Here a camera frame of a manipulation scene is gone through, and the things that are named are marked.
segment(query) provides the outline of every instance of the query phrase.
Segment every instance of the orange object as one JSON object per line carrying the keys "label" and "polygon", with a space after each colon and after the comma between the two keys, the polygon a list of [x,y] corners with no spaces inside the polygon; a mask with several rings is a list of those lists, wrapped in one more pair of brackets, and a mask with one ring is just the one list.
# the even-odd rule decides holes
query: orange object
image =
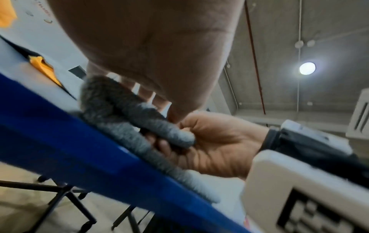
{"label": "orange object", "polygon": [[10,0],[0,0],[0,27],[9,27],[15,19],[17,15]]}
{"label": "orange object", "polygon": [[44,74],[46,77],[50,78],[53,82],[55,82],[58,86],[63,87],[61,82],[56,78],[54,69],[46,64],[43,57],[41,56],[30,56],[30,63],[38,69],[42,74]]}

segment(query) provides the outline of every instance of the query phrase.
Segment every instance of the concrete ceiling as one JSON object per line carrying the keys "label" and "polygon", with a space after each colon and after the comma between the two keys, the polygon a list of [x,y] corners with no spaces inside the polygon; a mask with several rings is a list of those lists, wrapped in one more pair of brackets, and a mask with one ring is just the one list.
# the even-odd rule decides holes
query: concrete ceiling
{"label": "concrete ceiling", "polygon": [[[251,29],[268,111],[295,111],[300,79],[300,111],[352,112],[363,88],[369,87],[369,1],[303,0],[301,61],[294,44],[299,37],[299,0],[248,0]],[[307,47],[315,40],[313,47]],[[262,109],[243,11],[226,68],[240,109]],[[317,70],[302,76],[300,64]],[[223,73],[219,85],[231,112],[236,105]]]}

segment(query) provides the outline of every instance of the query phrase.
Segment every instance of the beige floor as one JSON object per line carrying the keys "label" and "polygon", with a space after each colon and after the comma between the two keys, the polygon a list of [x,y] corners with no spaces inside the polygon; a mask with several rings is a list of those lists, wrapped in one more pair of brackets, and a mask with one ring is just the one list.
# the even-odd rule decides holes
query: beige floor
{"label": "beige floor", "polygon": [[[0,180],[34,183],[37,177],[37,174],[0,163]],[[54,195],[49,192],[0,187],[0,233],[23,233],[29,230]],[[89,193],[82,203],[97,219],[97,223],[88,233],[112,232],[110,228],[113,222],[128,207],[125,203],[94,193]],[[133,211],[137,221],[145,213],[146,210],[139,208]],[[141,231],[147,226],[152,216],[153,213],[149,213],[142,221]],[[76,233],[86,221],[85,216],[67,198],[64,198],[37,233]],[[132,232],[128,219],[115,228],[114,232]]]}

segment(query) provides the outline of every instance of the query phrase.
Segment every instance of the air conditioner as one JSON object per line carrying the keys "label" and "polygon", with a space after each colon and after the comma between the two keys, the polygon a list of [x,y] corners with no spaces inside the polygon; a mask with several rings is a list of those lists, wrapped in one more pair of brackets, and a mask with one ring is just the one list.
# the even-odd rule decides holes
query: air conditioner
{"label": "air conditioner", "polygon": [[369,88],[361,92],[346,137],[369,139]]}

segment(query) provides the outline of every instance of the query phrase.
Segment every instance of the gray fuzzy fabric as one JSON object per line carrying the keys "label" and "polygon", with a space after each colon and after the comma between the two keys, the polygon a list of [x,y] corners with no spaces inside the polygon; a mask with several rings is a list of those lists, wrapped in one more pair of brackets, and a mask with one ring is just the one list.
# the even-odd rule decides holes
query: gray fuzzy fabric
{"label": "gray fuzzy fabric", "polygon": [[179,130],[153,105],[143,102],[130,90],[105,76],[86,79],[81,90],[80,105],[79,118],[205,200],[211,203],[220,202],[216,193],[189,172],[167,161],[134,129],[133,126],[146,129],[181,148],[189,148],[195,143],[195,137],[191,132]]}

